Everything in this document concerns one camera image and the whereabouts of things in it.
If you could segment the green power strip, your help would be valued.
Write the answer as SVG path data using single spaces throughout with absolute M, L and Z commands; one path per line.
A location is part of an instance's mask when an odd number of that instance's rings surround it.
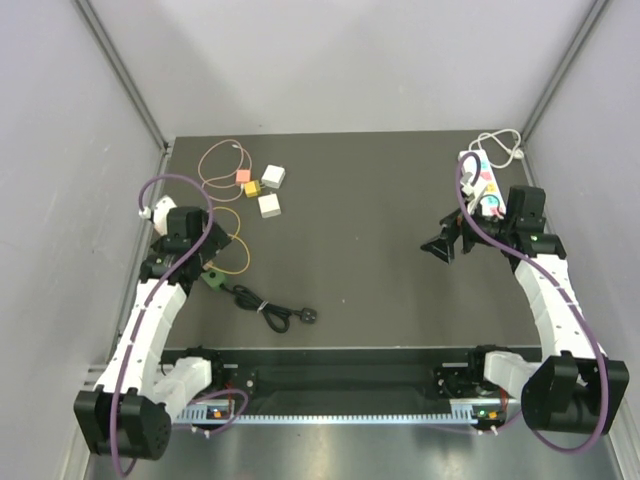
M 226 275 L 221 271 L 207 270 L 202 273 L 201 278 L 214 291 L 226 289 Z

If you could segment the white power strip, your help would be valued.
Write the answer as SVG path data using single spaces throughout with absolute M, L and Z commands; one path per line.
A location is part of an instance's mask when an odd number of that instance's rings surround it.
M 459 160 L 463 161 L 460 186 L 468 213 L 502 219 L 506 214 L 506 202 L 486 151 L 462 151 Z

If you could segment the pink charger plug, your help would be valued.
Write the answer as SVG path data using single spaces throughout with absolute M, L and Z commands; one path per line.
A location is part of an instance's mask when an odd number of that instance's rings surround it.
M 236 171 L 235 183 L 237 185 L 246 184 L 251 181 L 250 169 L 239 169 Z

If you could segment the yellow charger plug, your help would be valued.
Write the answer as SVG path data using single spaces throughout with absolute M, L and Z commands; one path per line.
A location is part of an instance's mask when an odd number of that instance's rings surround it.
M 249 181 L 243 185 L 243 191 L 247 198 L 255 198 L 262 193 L 262 185 L 258 180 Z

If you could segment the white square charger plug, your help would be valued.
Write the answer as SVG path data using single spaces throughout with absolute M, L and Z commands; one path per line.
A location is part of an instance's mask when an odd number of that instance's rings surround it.
M 281 214 L 281 206 L 278 195 L 271 193 L 258 198 L 260 215 L 263 219 L 272 218 Z

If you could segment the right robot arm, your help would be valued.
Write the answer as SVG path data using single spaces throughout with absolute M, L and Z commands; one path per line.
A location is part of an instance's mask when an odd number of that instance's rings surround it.
M 501 388 L 519 400 L 526 425 L 535 432 L 605 435 L 629 384 L 626 364 L 611 360 L 586 323 L 569 278 L 561 239 L 546 232 L 544 190 L 510 189 L 505 208 L 483 211 L 482 188 L 463 187 L 460 206 L 444 217 L 438 235 L 422 250 L 446 263 L 454 246 L 497 248 L 508 259 L 528 301 L 540 345 L 538 362 L 507 347 L 472 351 L 466 380 L 476 394 Z

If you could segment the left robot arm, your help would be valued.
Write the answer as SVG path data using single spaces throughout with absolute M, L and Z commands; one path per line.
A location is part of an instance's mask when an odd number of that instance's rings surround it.
M 199 207 L 157 207 L 151 219 L 160 236 L 141 264 L 125 330 L 104 371 L 73 405 L 87 447 L 97 455 L 159 459 L 189 402 L 226 387 L 225 370 L 208 358 L 183 357 L 167 375 L 160 365 L 194 283 L 231 238 Z

